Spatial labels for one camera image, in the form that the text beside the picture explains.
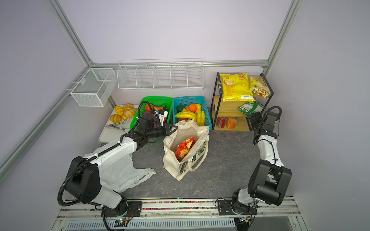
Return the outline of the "red Lays chips bag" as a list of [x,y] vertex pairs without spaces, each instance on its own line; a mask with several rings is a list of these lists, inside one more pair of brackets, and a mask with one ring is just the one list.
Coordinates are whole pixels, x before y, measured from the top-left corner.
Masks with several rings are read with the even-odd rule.
[[181,162],[185,156],[189,153],[190,149],[196,142],[195,137],[188,137],[184,142],[182,142],[175,151],[176,159]]

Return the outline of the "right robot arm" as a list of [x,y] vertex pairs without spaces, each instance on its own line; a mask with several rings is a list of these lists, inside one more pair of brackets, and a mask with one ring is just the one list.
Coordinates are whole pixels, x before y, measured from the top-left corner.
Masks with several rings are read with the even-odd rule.
[[231,208],[235,214],[241,215],[257,208],[259,201],[268,205],[281,205],[290,180],[292,171],[286,168],[278,154],[275,124],[280,122],[282,108],[273,106],[261,113],[247,117],[250,130],[253,131],[252,144],[258,146],[260,160],[253,171],[248,186],[233,194]]

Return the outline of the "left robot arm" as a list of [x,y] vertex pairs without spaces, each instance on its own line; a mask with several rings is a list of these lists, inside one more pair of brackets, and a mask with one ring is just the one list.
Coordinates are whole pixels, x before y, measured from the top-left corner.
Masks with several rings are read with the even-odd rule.
[[138,114],[133,128],[121,135],[114,145],[87,157],[74,158],[59,189],[58,204],[63,207],[90,204],[124,214],[128,208],[126,198],[102,186],[100,176],[114,163],[142,148],[149,138],[169,136],[177,131],[176,125],[165,122],[167,114],[166,110]]

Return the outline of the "yellow banana bunch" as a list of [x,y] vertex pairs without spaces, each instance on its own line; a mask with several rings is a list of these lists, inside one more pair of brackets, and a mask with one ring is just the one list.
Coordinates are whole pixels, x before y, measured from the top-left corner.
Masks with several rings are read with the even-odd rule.
[[182,111],[175,115],[176,118],[187,118],[190,120],[197,120],[197,115],[191,111]]

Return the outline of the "green Fox's candy bag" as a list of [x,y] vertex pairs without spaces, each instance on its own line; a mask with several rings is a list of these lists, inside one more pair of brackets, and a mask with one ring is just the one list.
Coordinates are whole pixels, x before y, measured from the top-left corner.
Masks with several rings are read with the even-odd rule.
[[260,113],[264,106],[259,102],[246,102],[244,105],[238,108],[238,110],[246,116],[254,113]]

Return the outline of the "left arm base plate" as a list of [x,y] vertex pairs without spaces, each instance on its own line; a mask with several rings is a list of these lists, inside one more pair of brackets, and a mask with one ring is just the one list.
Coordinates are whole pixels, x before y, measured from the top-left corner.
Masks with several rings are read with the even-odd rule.
[[142,210],[142,201],[126,201],[117,208],[102,208],[106,218],[139,217]]

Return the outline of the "white plastic grocery bag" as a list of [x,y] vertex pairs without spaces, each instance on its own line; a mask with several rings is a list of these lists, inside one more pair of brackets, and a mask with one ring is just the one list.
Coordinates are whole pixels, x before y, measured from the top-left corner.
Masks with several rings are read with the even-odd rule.
[[101,185],[118,193],[134,188],[156,174],[151,168],[134,168],[132,154],[123,151],[105,154],[91,163],[98,166]]

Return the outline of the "canvas tote bag floral print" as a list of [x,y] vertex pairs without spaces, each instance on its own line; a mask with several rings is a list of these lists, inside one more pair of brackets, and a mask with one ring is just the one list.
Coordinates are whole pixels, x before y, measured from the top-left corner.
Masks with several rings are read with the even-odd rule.
[[164,168],[178,181],[196,171],[205,161],[209,150],[209,126],[195,121],[180,121],[178,130],[164,139]]

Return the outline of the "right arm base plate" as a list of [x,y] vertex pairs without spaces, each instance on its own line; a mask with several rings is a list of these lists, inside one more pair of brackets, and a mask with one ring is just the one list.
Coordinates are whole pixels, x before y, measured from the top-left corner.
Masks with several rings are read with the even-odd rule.
[[240,204],[239,202],[234,202],[232,199],[218,198],[214,204],[221,216],[257,214],[255,208]]

